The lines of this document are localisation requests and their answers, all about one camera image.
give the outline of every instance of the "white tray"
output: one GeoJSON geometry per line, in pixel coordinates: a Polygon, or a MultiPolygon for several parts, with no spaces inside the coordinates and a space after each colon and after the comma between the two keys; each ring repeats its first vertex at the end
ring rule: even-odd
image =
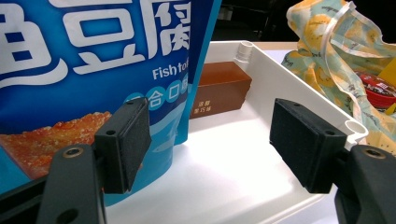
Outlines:
{"type": "MultiPolygon", "coordinates": [[[[233,61],[240,43],[211,43],[205,62],[233,61]]],[[[349,146],[367,130],[258,48],[242,67],[253,79],[242,108],[192,119],[169,171],[109,206],[108,223],[274,223],[322,198],[301,187],[269,144],[275,98],[305,105],[350,134],[349,146]]]]}

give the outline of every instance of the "brown box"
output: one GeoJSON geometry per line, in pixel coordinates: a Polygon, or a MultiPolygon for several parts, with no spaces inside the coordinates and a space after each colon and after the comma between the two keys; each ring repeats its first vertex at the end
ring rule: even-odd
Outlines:
{"type": "Polygon", "coordinates": [[[251,77],[233,62],[204,64],[190,119],[240,109],[250,83],[251,77]]]}

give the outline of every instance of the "yellow patterned bag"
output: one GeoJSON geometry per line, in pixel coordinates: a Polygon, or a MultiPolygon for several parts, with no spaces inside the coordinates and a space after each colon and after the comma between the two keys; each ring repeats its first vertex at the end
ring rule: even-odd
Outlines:
{"type": "Polygon", "coordinates": [[[369,130],[361,144],[396,155],[396,118],[369,103],[356,75],[378,75],[396,57],[396,45],[384,43],[380,29],[352,2],[304,0],[287,17],[300,40],[282,64],[369,130]]]}

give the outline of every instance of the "plastic bag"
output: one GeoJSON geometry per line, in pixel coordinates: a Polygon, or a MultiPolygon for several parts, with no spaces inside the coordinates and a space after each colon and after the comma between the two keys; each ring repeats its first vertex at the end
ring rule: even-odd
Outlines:
{"type": "Polygon", "coordinates": [[[305,0],[287,13],[300,37],[282,64],[369,131],[361,141],[396,155],[396,119],[375,109],[356,73],[378,75],[396,57],[396,46],[352,2],[305,0]]]}
{"type": "MultiPolygon", "coordinates": [[[[146,96],[152,143],[133,192],[154,181],[170,167],[174,144],[187,139],[220,5],[217,0],[197,3],[2,1],[1,138],[111,114],[125,101],[146,96]]],[[[21,160],[0,148],[0,193],[30,180],[15,161],[26,166],[50,162],[29,153],[23,152],[21,160]]],[[[105,201],[110,205],[127,196],[106,195],[105,201]]]]}

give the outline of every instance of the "fish tofu package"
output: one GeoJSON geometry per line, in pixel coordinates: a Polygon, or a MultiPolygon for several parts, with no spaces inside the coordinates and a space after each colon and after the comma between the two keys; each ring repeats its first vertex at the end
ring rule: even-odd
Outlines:
{"type": "Polygon", "coordinates": [[[219,0],[0,3],[0,194],[49,172],[52,155],[92,144],[125,102],[148,99],[151,145],[133,190],[172,164],[219,0]]]}

